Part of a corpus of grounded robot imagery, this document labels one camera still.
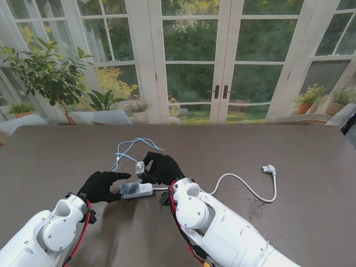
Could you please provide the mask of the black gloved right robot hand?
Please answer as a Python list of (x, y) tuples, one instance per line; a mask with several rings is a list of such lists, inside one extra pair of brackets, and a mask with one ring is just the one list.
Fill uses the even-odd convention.
[(142, 183), (171, 185), (175, 180), (185, 178), (177, 162), (169, 155), (148, 152), (143, 159), (145, 166), (151, 163), (149, 173), (142, 178)]

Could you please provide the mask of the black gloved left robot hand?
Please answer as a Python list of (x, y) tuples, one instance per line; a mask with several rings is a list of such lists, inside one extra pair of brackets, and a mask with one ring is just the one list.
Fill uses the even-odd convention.
[(112, 193), (110, 188), (118, 180), (127, 180), (130, 174), (120, 172), (95, 172), (84, 183), (78, 194), (85, 196), (90, 203), (106, 202), (112, 203), (121, 200), (122, 195)]

